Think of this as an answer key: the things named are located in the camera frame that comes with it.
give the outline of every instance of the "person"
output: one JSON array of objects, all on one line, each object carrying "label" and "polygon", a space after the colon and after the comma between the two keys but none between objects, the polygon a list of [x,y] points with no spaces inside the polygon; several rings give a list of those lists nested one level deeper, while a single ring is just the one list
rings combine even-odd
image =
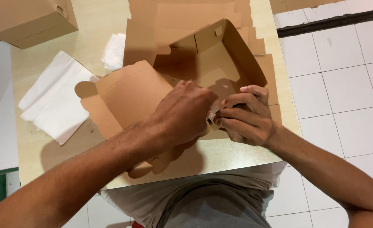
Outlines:
[{"label": "person", "polygon": [[[241,88],[241,92],[221,102],[222,108],[214,121],[226,129],[230,139],[265,147],[290,163],[346,209],[349,227],[373,227],[373,179],[344,159],[306,142],[274,122],[270,118],[267,90],[250,85]],[[205,120],[216,98],[210,90],[200,88],[194,82],[180,81],[152,115],[54,167],[0,202],[0,228],[63,226],[119,174],[165,149],[196,140],[206,129]],[[248,108],[232,107],[242,103]],[[170,196],[165,207],[159,210],[161,215],[152,216],[144,225],[165,228],[270,227],[264,211],[272,191],[266,188],[275,184],[272,178],[275,173],[268,168],[255,172],[244,186],[231,181],[239,176],[236,173],[223,175],[223,179],[217,179],[215,175],[189,181],[187,186]],[[120,205],[116,200],[117,193],[116,189],[101,192],[111,200],[110,203],[127,212],[135,212],[134,218],[148,210],[157,213],[145,192],[138,202],[142,208],[137,210]]]}]

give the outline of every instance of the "hand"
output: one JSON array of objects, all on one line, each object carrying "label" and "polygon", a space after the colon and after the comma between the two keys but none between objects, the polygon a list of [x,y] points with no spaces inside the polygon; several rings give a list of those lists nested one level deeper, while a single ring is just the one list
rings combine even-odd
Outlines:
[{"label": "hand", "polygon": [[[226,129],[233,142],[252,146],[266,146],[276,130],[268,106],[268,90],[256,85],[240,88],[242,93],[234,94],[222,101],[215,123]],[[245,108],[233,107],[245,104]]]},{"label": "hand", "polygon": [[151,118],[162,129],[167,147],[175,147],[205,132],[206,118],[217,95],[193,81],[180,81],[161,101]]}]

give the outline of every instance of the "beige table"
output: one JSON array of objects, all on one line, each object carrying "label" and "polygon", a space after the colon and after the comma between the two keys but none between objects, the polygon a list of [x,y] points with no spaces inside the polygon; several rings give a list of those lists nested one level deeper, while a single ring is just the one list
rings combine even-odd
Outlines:
[{"label": "beige table", "polygon": [[[39,75],[63,50],[77,59],[95,75],[105,75],[100,61],[111,35],[126,33],[126,20],[131,17],[127,0],[72,0],[80,30],[29,49],[11,47],[12,77],[16,127],[19,151],[19,175],[25,185],[62,161],[103,142],[98,128],[87,120],[64,146],[60,146],[43,131],[37,131],[32,122],[19,116],[18,102],[37,80]],[[285,69],[269,0],[253,0],[253,26],[257,38],[265,39],[267,53],[273,54],[279,103],[283,124],[300,133],[288,75]],[[170,163],[164,173],[152,173],[139,179],[127,174],[114,179],[105,188],[123,187],[153,181],[206,174],[281,161],[276,155],[261,147],[233,143],[229,139],[200,140]]]}]

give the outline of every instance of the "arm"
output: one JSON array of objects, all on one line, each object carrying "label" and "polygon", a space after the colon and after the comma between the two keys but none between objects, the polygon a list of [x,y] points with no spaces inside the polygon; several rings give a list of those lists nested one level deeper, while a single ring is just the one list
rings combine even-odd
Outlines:
[{"label": "arm", "polygon": [[125,170],[203,133],[216,98],[208,89],[180,81],[151,116],[63,162],[3,200],[0,228],[63,226]]},{"label": "arm", "polygon": [[360,169],[305,141],[271,120],[268,91],[248,86],[222,101],[225,107],[244,103],[246,109],[223,108],[215,122],[235,142],[270,149],[312,184],[335,199],[349,215],[349,227],[373,227],[373,179]]}]

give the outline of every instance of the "white paper napkin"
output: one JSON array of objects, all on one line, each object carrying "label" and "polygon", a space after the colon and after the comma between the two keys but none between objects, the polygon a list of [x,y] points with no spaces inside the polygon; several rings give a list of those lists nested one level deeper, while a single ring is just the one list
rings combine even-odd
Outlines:
[{"label": "white paper napkin", "polygon": [[101,61],[105,63],[105,69],[115,71],[123,67],[125,40],[125,34],[112,34],[111,39],[108,41],[108,44],[106,44],[105,52],[101,59]]},{"label": "white paper napkin", "polygon": [[75,85],[97,80],[87,68],[60,51],[19,102],[21,117],[33,121],[62,145],[89,116],[74,91]]}]

